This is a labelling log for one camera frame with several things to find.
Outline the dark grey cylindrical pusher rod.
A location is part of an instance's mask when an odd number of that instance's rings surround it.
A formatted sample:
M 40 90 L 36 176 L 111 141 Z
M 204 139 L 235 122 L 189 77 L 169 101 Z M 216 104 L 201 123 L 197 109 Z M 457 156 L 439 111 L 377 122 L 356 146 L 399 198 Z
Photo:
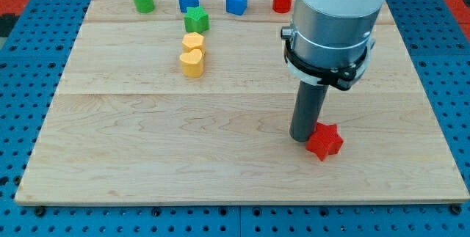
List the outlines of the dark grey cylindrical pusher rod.
M 293 140 L 307 142 L 310 135 L 315 132 L 327 91 L 327 85 L 300 82 L 289 129 Z

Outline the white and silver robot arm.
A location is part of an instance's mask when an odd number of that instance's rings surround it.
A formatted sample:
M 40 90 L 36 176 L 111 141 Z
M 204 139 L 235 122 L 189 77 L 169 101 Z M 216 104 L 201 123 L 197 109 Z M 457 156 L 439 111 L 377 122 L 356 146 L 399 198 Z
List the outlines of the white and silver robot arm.
M 349 90 L 369 66 L 372 30 L 385 0 L 295 0 L 281 30 L 284 59 L 300 86 L 289 133 L 305 142 L 315 132 L 328 87 Z

